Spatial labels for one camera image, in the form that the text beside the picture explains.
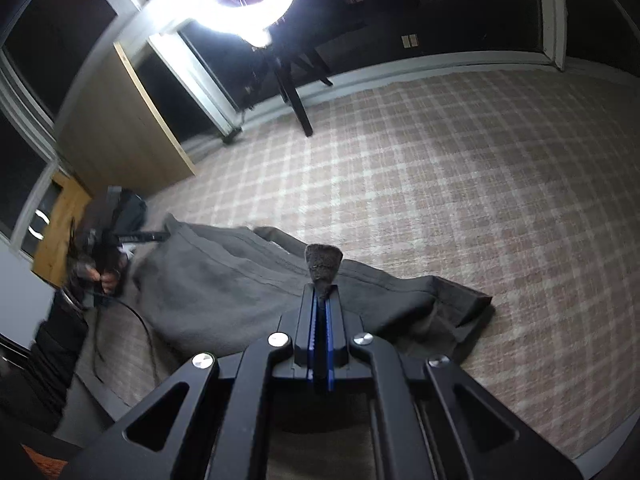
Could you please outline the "person's left hand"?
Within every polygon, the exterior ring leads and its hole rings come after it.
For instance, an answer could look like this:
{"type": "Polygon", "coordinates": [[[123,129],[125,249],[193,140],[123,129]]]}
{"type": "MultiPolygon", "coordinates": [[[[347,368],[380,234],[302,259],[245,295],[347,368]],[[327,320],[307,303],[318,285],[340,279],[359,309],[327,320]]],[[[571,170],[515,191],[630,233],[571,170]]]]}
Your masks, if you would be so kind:
{"type": "Polygon", "coordinates": [[[93,266],[84,264],[80,267],[79,275],[86,281],[98,284],[100,292],[107,295],[114,295],[120,280],[120,274],[115,270],[107,270],[100,273],[93,266]]]}

